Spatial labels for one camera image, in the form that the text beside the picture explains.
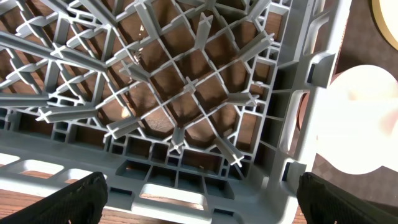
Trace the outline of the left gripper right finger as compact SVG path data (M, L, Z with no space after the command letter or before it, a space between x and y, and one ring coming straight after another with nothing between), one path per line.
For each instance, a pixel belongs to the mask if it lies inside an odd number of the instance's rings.
M397 223L397 209L378 207L312 172L300 176L297 200L308 223Z

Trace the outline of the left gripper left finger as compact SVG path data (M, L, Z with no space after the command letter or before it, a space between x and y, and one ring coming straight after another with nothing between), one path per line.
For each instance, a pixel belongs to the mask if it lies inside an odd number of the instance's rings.
M97 224L108 201L102 172L94 172L38 202L1 219L1 223Z

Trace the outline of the pink bowl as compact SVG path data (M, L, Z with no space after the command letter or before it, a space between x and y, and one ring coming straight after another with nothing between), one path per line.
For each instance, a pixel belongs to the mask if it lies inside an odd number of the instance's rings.
M319 154L353 175L397 170L397 80L375 65L336 74L317 132Z

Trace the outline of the yellow plate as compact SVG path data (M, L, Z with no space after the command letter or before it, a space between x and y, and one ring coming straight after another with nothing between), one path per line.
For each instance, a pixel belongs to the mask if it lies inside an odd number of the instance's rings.
M372 0L371 6L381 34L397 50L397 0Z

